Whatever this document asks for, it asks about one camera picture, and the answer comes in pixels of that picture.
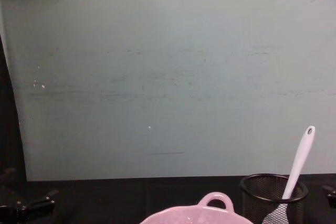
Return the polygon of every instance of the bowl handle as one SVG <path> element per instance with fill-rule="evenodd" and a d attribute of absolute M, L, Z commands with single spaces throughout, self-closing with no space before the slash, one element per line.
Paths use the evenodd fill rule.
<path fill-rule="evenodd" d="M 207 206 L 210 201 L 214 199 L 222 201 L 225 204 L 227 211 L 235 212 L 231 199 L 226 194 L 222 193 L 210 193 L 206 195 L 198 204 L 201 206 Z"/>

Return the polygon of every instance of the spoon handle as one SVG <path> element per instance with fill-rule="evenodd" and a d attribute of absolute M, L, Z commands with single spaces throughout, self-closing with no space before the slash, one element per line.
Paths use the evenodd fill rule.
<path fill-rule="evenodd" d="M 314 137 L 315 137 L 315 127 L 309 126 L 301 138 L 298 150 L 295 155 L 293 167 L 290 172 L 286 189 L 285 192 L 283 193 L 282 199 L 289 199 L 291 197 L 295 185 L 300 176 L 301 170 L 310 152 L 311 146 L 314 142 Z"/>

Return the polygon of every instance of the black clamp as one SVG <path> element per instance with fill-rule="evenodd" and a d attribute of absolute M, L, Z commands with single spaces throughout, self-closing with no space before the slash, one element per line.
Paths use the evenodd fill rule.
<path fill-rule="evenodd" d="M 26 223 L 52 214 L 57 190 L 49 192 L 45 197 L 33 200 L 24 205 L 18 201 L 14 206 L 0 206 L 0 223 Z"/>
<path fill-rule="evenodd" d="M 328 199 L 329 206 L 336 208 L 336 189 L 331 186 L 322 186 L 324 196 Z"/>

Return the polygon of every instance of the black object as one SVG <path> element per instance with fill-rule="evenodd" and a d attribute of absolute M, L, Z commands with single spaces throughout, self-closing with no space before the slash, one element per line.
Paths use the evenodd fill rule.
<path fill-rule="evenodd" d="M 243 190 L 243 216 L 254 224 L 262 224 L 264 218 L 277 209 L 280 204 L 287 204 L 289 224 L 303 223 L 303 200 L 308 189 L 298 182 L 290 199 L 282 199 L 288 177 L 276 174 L 256 174 L 245 177 L 240 182 Z"/>
<path fill-rule="evenodd" d="M 58 191 L 49 192 L 45 197 L 27 202 L 9 188 L 0 188 L 0 223 L 17 224 L 33 221 L 50 215 L 55 206 L 54 196 Z"/>
<path fill-rule="evenodd" d="M 322 186 L 325 198 L 328 199 L 329 206 L 336 208 L 336 189 L 331 186 Z"/>
<path fill-rule="evenodd" d="M 0 170 L 10 167 L 16 169 L 12 183 L 27 181 L 13 87 L 0 37 Z"/>

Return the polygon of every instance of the scratch on wall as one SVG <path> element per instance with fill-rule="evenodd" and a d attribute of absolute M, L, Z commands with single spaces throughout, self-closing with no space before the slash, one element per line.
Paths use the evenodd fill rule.
<path fill-rule="evenodd" d="M 252 50 L 248 52 L 249 56 L 265 56 L 276 53 L 282 47 L 276 45 L 270 45 L 269 43 L 258 44 L 252 47 Z"/>
<path fill-rule="evenodd" d="M 294 96 L 294 97 L 297 98 L 297 97 L 300 97 L 302 95 L 309 95 L 309 94 L 315 94 L 315 93 L 324 93 L 324 89 L 316 89 L 316 90 L 292 90 L 292 91 L 289 91 L 288 93 L 277 92 L 277 93 L 273 93 L 273 94 L 275 94 L 275 95 L 281 95 L 281 96 L 291 95 L 291 96 Z"/>
<path fill-rule="evenodd" d="M 171 154 L 184 154 L 185 152 L 163 152 L 163 153 L 148 153 L 148 156 L 154 155 L 171 155 Z"/>

